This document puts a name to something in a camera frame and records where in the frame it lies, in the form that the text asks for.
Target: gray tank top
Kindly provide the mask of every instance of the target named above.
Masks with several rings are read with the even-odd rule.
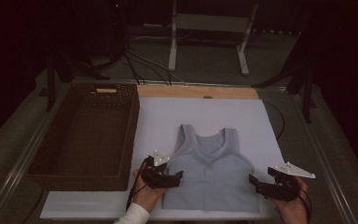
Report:
[[[182,125],[169,175],[184,171],[181,184],[169,189],[164,209],[259,212],[255,187],[248,180],[254,166],[238,147],[237,130],[225,128],[213,136],[196,135]]]

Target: brown woven basket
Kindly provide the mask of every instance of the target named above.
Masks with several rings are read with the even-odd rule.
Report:
[[[72,84],[27,176],[46,190],[126,190],[138,113],[136,85]]]

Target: white sleeve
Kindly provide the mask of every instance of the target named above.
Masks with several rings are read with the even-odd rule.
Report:
[[[149,219],[149,213],[139,204],[132,203],[123,217],[116,224],[145,224]]]

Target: white plastic part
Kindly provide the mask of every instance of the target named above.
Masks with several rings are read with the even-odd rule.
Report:
[[[307,172],[307,171],[293,165],[290,162],[287,162],[281,166],[275,166],[274,170],[279,171],[284,174],[287,174],[287,175],[296,175],[296,176],[302,176],[302,177],[306,177],[306,178],[316,178],[315,174],[311,174],[310,172]]]
[[[157,150],[154,151],[155,166],[160,166],[164,163],[167,163],[169,160],[170,160],[170,157],[161,155]]]

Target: light blue sleeveless shirt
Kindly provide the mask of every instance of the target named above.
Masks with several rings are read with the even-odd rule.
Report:
[[[254,166],[240,153],[237,130],[199,136],[193,126],[182,125],[168,163],[169,175],[179,171],[184,171],[180,186],[164,194],[163,209],[259,212],[248,180]]]

